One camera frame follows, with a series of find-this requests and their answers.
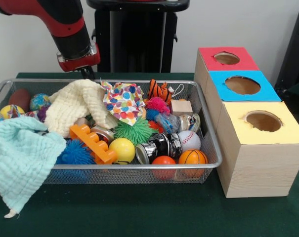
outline metal mesh basket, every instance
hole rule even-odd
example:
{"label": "metal mesh basket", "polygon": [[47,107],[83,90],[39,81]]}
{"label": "metal mesh basket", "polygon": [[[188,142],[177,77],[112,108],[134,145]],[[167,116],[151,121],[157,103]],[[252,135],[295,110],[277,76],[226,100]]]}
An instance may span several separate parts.
{"label": "metal mesh basket", "polygon": [[[31,95],[45,93],[51,95],[65,87],[72,79],[12,79],[0,84],[0,109],[8,104],[11,94],[20,88],[27,89]],[[107,80],[111,84],[117,81]],[[147,97],[149,81],[128,81],[136,83]],[[152,183],[203,183],[213,168],[222,162],[222,156],[218,141],[212,126],[208,108],[206,106],[202,90],[193,81],[167,81],[168,86],[176,89],[180,84],[184,90],[175,99],[186,99],[191,102],[193,113],[201,117],[203,134],[199,130],[201,139],[201,151],[208,157],[208,164],[190,165],[141,165],[137,159],[128,165],[55,165],[45,184],[152,184]],[[198,178],[190,178],[188,174],[202,174]],[[169,174],[172,178],[161,179],[161,176]]]}

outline green spiky ball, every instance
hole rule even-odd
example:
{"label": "green spiky ball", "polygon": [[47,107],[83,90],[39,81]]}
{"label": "green spiky ball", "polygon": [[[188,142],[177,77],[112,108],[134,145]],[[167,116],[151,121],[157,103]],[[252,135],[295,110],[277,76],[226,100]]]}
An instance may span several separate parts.
{"label": "green spiky ball", "polygon": [[119,121],[119,125],[115,128],[115,139],[126,138],[129,139],[134,146],[148,142],[149,138],[157,133],[156,130],[149,126],[147,120],[139,118],[134,126],[130,126],[125,122]]}

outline green table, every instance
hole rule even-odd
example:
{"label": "green table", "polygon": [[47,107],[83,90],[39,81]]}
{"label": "green table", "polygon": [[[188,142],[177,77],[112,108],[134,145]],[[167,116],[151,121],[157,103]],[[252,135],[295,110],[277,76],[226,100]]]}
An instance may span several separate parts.
{"label": "green table", "polygon": [[[193,74],[97,74],[103,79],[190,80]],[[18,78],[80,78],[19,74]],[[216,170],[202,184],[43,185],[0,236],[299,237],[299,174],[288,197],[226,199]]]}

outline orange lego brick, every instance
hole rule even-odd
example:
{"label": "orange lego brick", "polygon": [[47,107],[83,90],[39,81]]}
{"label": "orange lego brick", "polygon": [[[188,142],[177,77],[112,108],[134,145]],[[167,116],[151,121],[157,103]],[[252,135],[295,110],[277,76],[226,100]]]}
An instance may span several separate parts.
{"label": "orange lego brick", "polygon": [[100,141],[99,136],[95,132],[91,132],[87,125],[78,126],[75,124],[70,127],[69,134],[73,140],[81,140],[92,151],[94,161],[97,164],[112,164],[116,161],[116,152],[109,150],[106,142]]}

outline yellow box top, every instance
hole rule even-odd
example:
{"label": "yellow box top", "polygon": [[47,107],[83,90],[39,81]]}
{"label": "yellow box top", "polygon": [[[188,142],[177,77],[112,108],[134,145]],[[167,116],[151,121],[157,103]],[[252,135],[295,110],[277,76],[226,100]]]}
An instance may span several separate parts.
{"label": "yellow box top", "polygon": [[224,102],[241,144],[299,144],[299,124],[284,102]]}

